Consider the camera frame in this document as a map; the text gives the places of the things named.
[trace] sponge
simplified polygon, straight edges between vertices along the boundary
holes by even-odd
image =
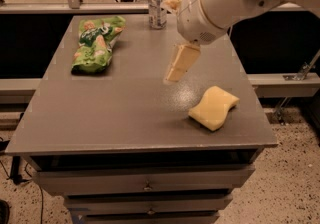
[[[198,45],[191,43],[176,45],[165,80],[178,82],[199,56],[200,46]]]
[[[224,124],[228,111],[239,101],[236,96],[213,86],[204,93],[198,105],[189,109],[189,116],[215,131]]]

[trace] snack bag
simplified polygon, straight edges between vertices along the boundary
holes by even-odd
[[[121,16],[81,20],[79,48],[73,56],[72,73],[100,73],[109,66],[112,48],[125,27]]]

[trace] speckled floor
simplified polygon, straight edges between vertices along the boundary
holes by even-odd
[[[289,125],[281,126],[264,107],[279,141],[266,149],[255,162],[256,171],[241,189],[233,191],[233,201],[220,212],[217,224],[320,223],[320,147],[319,138],[297,106],[288,106],[284,116]],[[0,115],[0,136],[10,139],[17,114]],[[7,172],[11,157],[0,156]],[[21,164],[21,174],[30,179]],[[10,224],[72,223],[61,197],[51,197],[32,181],[16,186],[0,167],[0,198],[11,209]]]

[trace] green chip bag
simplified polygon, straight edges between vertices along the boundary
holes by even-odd
[[[100,73],[109,66],[112,48],[125,27],[121,16],[81,20],[79,48],[73,56],[72,73]]]

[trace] drawer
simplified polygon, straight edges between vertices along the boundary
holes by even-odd
[[[121,216],[85,216],[85,224],[212,224],[219,218],[218,213],[172,213]]]
[[[218,211],[231,202],[232,195],[215,191],[193,191],[106,195],[65,199],[64,205],[72,215],[136,214],[185,211]]]
[[[38,172],[34,181],[51,195],[118,194],[241,187],[253,165]]]

